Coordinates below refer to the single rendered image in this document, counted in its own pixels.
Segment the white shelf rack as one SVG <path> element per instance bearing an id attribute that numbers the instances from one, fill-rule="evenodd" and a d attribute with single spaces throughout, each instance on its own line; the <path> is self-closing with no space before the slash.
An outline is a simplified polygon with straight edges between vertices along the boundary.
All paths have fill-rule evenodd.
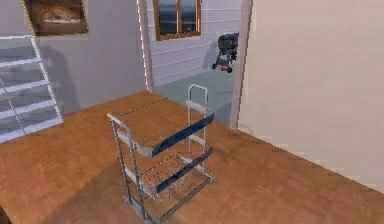
<path id="1" fill-rule="evenodd" d="M 35 37 L 0 36 L 0 143 L 62 122 Z"/>

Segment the grey metal shelf cart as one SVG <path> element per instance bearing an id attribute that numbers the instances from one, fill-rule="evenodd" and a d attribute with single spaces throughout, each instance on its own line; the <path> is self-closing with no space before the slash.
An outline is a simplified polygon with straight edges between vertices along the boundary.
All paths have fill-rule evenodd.
<path id="1" fill-rule="evenodd" d="M 109 113 L 124 178 L 124 201 L 145 224 L 163 224 L 214 178 L 206 168 L 215 118 L 208 89 L 192 84 L 183 105 L 161 95 L 125 113 Z"/>

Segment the black barbecue grill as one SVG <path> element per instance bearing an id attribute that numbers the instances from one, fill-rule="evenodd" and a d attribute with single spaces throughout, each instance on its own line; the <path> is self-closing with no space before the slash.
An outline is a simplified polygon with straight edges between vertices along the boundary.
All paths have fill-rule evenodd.
<path id="1" fill-rule="evenodd" d="M 239 33 L 224 34 L 218 38 L 219 54 L 212 68 L 221 67 L 222 71 L 231 73 L 233 68 L 231 64 L 237 59 Z"/>

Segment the brown framed wall picture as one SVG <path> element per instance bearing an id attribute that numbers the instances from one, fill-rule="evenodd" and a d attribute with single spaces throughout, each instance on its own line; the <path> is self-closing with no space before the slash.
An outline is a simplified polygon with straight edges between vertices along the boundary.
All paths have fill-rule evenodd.
<path id="1" fill-rule="evenodd" d="M 89 32 L 84 0 L 22 0 L 22 3 L 36 37 Z"/>

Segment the brown framed window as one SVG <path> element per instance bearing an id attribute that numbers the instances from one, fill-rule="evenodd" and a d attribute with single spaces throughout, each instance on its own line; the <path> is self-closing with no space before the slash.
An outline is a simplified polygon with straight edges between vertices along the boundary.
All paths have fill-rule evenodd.
<path id="1" fill-rule="evenodd" d="M 157 41 L 201 35 L 201 0 L 152 0 Z"/>

